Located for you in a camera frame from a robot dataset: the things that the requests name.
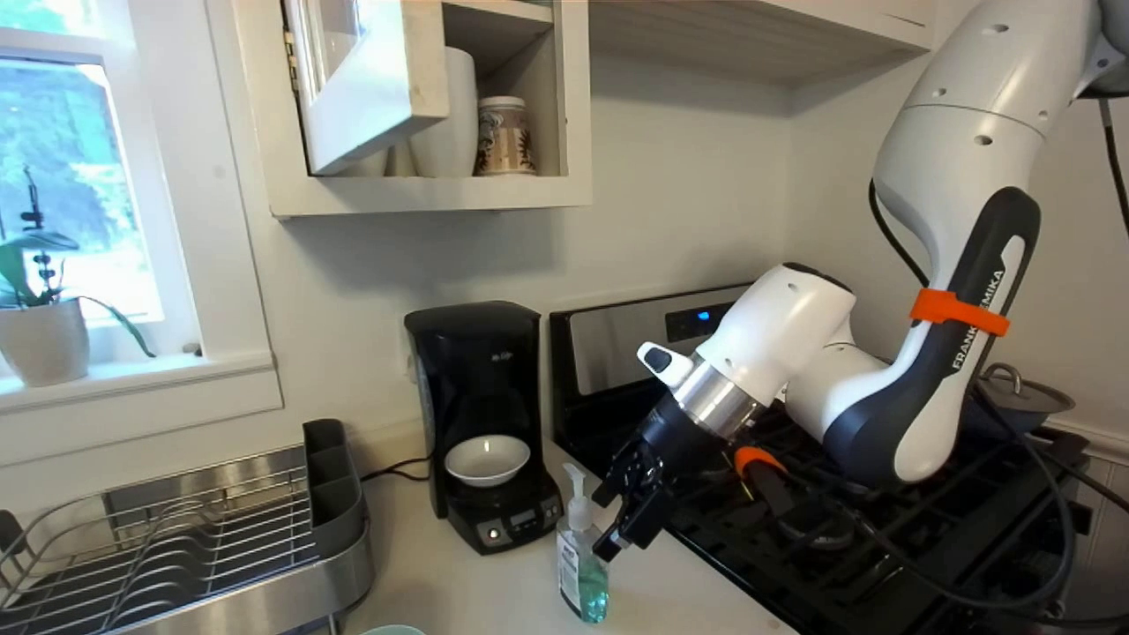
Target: potted plant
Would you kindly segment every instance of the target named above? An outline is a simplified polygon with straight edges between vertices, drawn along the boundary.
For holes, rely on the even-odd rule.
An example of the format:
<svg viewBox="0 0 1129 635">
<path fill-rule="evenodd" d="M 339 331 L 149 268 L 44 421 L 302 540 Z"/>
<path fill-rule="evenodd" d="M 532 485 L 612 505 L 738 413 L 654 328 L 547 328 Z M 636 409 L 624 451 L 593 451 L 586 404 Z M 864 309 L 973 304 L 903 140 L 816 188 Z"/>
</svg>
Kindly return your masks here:
<svg viewBox="0 0 1129 635">
<path fill-rule="evenodd" d="M 0 354 L 25 384 L 57 384 L 86 374 L 86 331 L 78 301 L 92 295 L 63 295 L 63 271 L 50 251 L 78 251 L 78 242 L 42 227 L 35 179 L 26 171 L 25 177 L 30 210 L 22 211 L 17 238 L 0 238 L 0 280 L 5 282 L 0 293 Z M 141 331 L 117 307 L 92 304 L 106 307 L 151 357 Z"/>
</svg>

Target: window sill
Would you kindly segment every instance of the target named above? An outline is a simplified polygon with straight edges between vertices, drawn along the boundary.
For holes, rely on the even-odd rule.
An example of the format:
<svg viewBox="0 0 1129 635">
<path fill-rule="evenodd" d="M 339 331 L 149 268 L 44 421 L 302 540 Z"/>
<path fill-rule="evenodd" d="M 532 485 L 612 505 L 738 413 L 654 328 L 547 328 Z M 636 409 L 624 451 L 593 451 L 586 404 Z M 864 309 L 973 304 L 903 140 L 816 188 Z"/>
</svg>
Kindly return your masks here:
<svg viewBox="0 0 1129 635">
<path fill-rule="evenodd" d="M 22 389 L 0 382 L 0 467 L 71 455 L 279 409 L 271 354 L 169 357 L 92 368 L 85 382 Z"/>
</svg>

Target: stove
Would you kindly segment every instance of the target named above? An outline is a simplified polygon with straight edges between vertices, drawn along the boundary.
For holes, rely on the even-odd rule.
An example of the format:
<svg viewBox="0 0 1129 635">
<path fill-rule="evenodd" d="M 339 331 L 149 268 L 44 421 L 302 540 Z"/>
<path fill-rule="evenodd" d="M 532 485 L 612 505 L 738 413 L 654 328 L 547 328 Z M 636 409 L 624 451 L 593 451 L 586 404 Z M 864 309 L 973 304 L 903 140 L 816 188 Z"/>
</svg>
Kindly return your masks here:
<svg viewBox="0 0 1129 635">
<path fill-rule="evenodd" d="M 551 313 L 555 441 L 593 474 L 654 407 L 663 384 L 629 369 L 637 344 L 690 354 L 743 285 L 653 295 Z M 1057 565 L 1063 521 L 1044 474 L 1021 446 L 966 426 L 941 474 L 918 488 L 845 485 L 824 451 L 771 409 L 742 441 L 787 467 L 798 511 L 774 520 L 750 502 L 724 455 L 677 488 L 667 532 L 798 630 L 1030 630 L 1030 625 L 941 599 L 871 532 L 891 540 L 966 598 L 1019 599 Z M 1063 467 L 1083 464 L 1083 436 L 1040 431 L 1034 446 Z"/>
</svg>

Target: open cabinet door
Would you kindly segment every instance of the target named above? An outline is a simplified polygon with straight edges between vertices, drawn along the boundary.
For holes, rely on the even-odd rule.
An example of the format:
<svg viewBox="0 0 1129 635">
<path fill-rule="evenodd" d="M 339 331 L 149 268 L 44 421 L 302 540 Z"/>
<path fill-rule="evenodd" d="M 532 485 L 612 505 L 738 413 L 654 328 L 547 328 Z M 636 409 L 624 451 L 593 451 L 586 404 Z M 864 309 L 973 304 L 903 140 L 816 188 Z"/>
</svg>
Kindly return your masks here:
<svg viewBox="0 0 1129 635">
<path fill-rule="evenodd" d="M 286 0 L 310 173 L 446 117 L 440 0 Z"/>
</svg>

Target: white wall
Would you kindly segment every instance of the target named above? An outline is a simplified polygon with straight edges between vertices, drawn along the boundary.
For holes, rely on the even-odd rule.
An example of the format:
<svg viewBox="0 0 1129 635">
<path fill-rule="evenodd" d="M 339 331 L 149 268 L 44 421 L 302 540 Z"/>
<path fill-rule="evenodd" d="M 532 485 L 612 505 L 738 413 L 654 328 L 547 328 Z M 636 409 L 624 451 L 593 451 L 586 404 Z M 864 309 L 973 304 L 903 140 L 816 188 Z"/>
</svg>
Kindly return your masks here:
<svg viewBox="0 0 1129 635">
<path fill-rule="evenodd" d="M 966 8 L 971 0 L 937 5 L 937 37 Z M 787 251 L 858 289 L 853 326 L 878 354 L 894 348 L 918 285 L 867 220 L 864 188 L 886 128 L 921 71 L 924 61 L 910 61 L 807 87 L 792 117 Z M 1126 138 L 1129 111 L 1114 106 L 1114 119 Z M 1076 409 L 1063 416 L 1065 424 L 1129 447 L 1121 382 L 1129 369 L 1129 238 L 1114 210 L 1093 104 L 1076 104 L 1047 138 L 1034 199 L 1044 211 L 1040 242 L 1010 313 L 1013 331 L 991 348 L 991 361 L 1070 391 Z"/>
<path fill-rule="evenodd" d="M 778 87 L 595 54 L 593 210 L 275 222 L 244 177 L 286 413 L 0 469 L 0 505 L 262 455 L 310 416 L 346 421 L 375 455 L 418 436 L 400 369 L 416 307 L 555 309 L 750 280 L 784 254 L 787 112 Z"/>
</svg>

